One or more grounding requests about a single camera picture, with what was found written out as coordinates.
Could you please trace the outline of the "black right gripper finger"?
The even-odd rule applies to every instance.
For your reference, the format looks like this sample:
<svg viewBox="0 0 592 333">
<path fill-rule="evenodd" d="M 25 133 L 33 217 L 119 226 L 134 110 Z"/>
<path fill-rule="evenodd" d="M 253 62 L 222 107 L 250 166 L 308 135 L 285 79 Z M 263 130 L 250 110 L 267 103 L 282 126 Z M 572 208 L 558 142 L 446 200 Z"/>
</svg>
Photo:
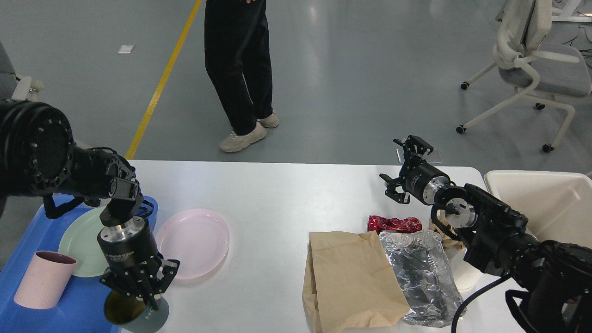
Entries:
<svg viewBox="0 0 592 333">
<path fill-rule="evenodd" d="M 393 139 L 393 142 L 402 147 L 402 168 L 416 168 L 425 162 L 425 154 L 431 154 L 435 148 L 419 136 L 409 135 L 405 140 Z"/>
<path fill-rule="evenodd" d="M 386 173 L 381 173 L 379 177 L 384 181 L 385 184 L 385 192 L 384 194 L 394 200 L 394 202 L 400 204 L 409 204 L 410 202 L 410 194 L 408 191 L 404 190 L 402 187 L 403 181 L 402 177 L 397 177 L 396 179 L 392 179 Z"/>
</svg>

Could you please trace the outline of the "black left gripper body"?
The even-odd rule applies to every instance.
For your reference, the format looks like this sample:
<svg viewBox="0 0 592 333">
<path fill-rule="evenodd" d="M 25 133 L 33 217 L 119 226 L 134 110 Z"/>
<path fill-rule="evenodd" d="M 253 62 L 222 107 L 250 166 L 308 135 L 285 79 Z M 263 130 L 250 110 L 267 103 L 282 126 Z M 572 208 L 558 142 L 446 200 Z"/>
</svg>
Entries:
<svg viewBox="0 0 592 333">
<path fill-rule="evenodd" d="M 108 263 L 105 273 L 129 274 L 147 292 L 148 266 L 152 260 L 164 259 L 148 220 L 135 216 L 118 228 L 104 227 L 97 240 Z"/>
</svg>

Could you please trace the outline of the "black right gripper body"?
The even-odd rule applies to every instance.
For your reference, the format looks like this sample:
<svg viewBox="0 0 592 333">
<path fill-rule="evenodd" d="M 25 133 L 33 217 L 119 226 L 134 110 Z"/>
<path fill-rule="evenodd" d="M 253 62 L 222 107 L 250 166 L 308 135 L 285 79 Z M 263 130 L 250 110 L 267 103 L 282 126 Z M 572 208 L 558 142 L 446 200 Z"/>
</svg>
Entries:
<svg viewBox="0 0 592 333">
<path fill-rule="evenodd" d="M 429 163 L 404 164 L 400 176 L 403 177 L 403 190 L 428 206 L 435 204 L 440 189 L 452 183 L 446 173 Z"/>
</svg>

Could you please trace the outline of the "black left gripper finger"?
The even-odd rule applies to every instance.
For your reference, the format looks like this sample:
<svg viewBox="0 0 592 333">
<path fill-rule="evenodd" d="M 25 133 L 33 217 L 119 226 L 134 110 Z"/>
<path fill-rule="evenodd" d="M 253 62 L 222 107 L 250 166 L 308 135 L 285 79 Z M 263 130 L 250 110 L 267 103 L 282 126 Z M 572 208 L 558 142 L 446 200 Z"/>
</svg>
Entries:
<svg viewBox="0 0 592 333">
<path fill-rule="evenodd" d="M 129 274 L 104 273 L 99 280 L 103 285 L 123 296 L 134 297 L 136 301 L 142 302 L 144 305 L 148 304 L 148 299 L 142 293 L 140 284 Z"/>
<path fill-rule="evenodd" d="M 180 268 L 178 259 L 155 259 L 148 266 L 147 297 L 155 311 L 160 310 L 160 298 L 171 285 Z"/>
</svg>

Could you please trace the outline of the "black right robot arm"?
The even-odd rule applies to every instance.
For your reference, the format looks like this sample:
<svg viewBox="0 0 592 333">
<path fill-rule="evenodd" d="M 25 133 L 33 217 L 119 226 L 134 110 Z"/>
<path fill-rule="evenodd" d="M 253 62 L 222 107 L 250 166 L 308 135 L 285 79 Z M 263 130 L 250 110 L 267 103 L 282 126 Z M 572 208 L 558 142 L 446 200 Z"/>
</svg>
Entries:
<svg viewBox="0 0 592 333">
<path fill-rule="evenodd" d="M 404 163 L 397 178 L 381 173 L 385 195 L 401 204 L 410 196 L 431 206 L 431 222 L 467 251 L 464 261 L 498 279 L 468 297 L 456 311 L 451 331 L 463 310 L 477 297 L 514 279 L 521 291 L 507 290 L 506 304 L 527 333 L 589 333 L 592 252 L 587 247 L 555 240 L 539 241 L 527 232 L 528 219 L 519 211 L 473 184 L 457 186 L 429 164 L 433 147 L 418 136 L 404 141 Z"/>
</svg>

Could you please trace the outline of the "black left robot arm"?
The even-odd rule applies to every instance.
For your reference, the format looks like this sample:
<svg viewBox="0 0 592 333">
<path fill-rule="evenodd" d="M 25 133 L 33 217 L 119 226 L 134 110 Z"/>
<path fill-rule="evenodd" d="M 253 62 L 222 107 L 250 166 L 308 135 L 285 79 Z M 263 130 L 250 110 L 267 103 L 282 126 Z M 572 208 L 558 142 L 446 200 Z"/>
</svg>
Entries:
<svg viewBox="0 0 592 333">
<path fill-rule="evenodd" d="M 108 263 L 102 284 L 161 308 L 180 261 L 157 250 L 144 196 L 129 161 L 106 148 L 82 149 L 61 110 L 46 103 L 3 99 L 0 106 L 1 206 L 12 196 L 42 197 L 46 216 L 61 217 L 84 202 L 108 200 L 98 244 Z"/>
</svg>

